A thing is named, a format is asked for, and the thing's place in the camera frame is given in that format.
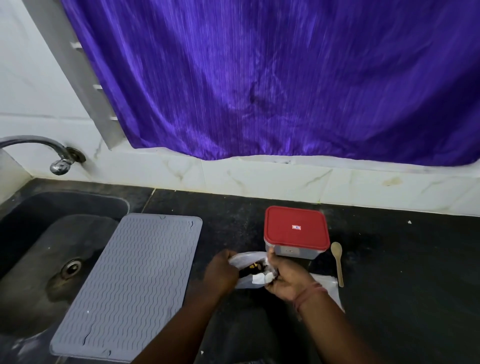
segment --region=gray drying mat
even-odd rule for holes
[[[54,355],[132,361],[181,308],[202,220],[129,214],[50,342]]]

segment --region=drain hole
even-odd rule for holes
[[[62,267],[60,271],[61,277],[63,279],[72,278],[75,274],[80,272],[82,269],[82,264],[83,262],[81,259],[72,259]]]

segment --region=tile grout line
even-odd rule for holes
[[[142,208],[142,211],[140,211],[140,213],[141,213],[141,214],[143,214],[143,213],[144,213],[144,211],[145,211],[145,208],[147,207],[148,203],[149,203],[149,202],[150,202],[150,200],[152,199],[152,197],[153,197],[153,194],[155,193],[155,191],[156,191],[156,188],[154,188],[154,189],[153,189],[152,193],[151,193],[151,194],[150,194],[150,196],[148,197],[148,200],[147,200],[147,202],[145,202],[145,205],[144,205],[144,207]]]

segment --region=faucet handle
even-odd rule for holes
[[[67,173],[72,166],[72,162],[68,159],[59,159],[53,162],[50,165],[50,172],[56,174],[57,176],[61,176]]]

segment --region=forearm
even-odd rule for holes
[[[299,312],[326,364],[381,363],[326,292],[313,294]]]
[[[220,296],[202,286],[135,358],[132,364],[191,364]]]

